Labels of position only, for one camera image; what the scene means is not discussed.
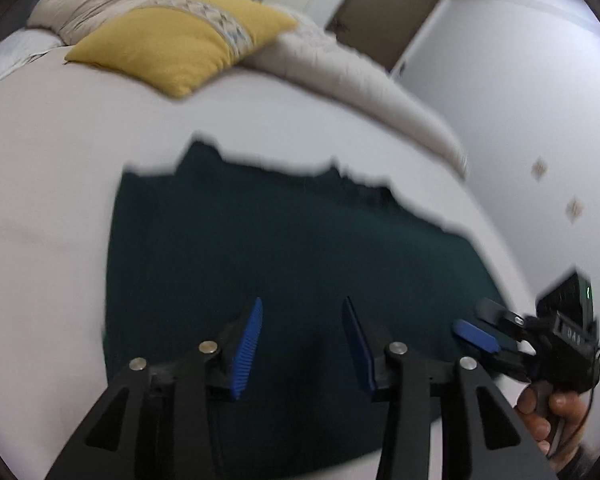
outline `pillowcase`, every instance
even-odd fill
[[[21,28],[0,42],[0,80],[64,43],[41,28]]]
[[[147,0],[101,25],[64,57],[183,97],[298,22],[251,0]]]

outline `bed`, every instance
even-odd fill
[[[194,132],[236,162],[307,173],[331,160],[389,183],[414,213],[474,244],[509,306],[534,302],[504,241],[426,142],[270,73],[238,66],[172,100],[131,78],[65,64],[69,47],[0,80],[0,454],[42,480],[106,387],[109,226],[124,167],[174,168]],[[514,402],[522,386],[501,379]],[[440,476],[440,424],[431,477]],[[372,478],[378,453],[312,475]]]

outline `door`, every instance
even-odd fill
[[[345,0],[327,30],[390,71],[439,0]]]

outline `white bedsheet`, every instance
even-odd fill
[[[502,238],[453,170],[387,126],[241,68],[173,101],[64,65],[65,51],[0,81],[0,453],[20,480],[44,478],[106,387],[106,251],[122,169],[174,168],[195,130],[231,160],[305,173],[336,158],[357,180],[388,182],[412,211],[468,236],[509,304],[533,312]],[[504,389],[513,400],[520,387]],[[371,479],[376,465],[373,454],[318,476]],[[432,477],[439,465],[434,450]]]
[[[39,58],[52,48],[63,46],[58,36],[41,28],[21,28],[0,42],[0,79]]]
[[[104,23],[156,1],[40,0],[27,25],[48,28],[72,45]],[[340,45],[307,17],[299,19],[296,30],[280,34],[242,63],[362,110],[437,153],[466,178],[464,147],[439,113],[398,85],[376,62]]]

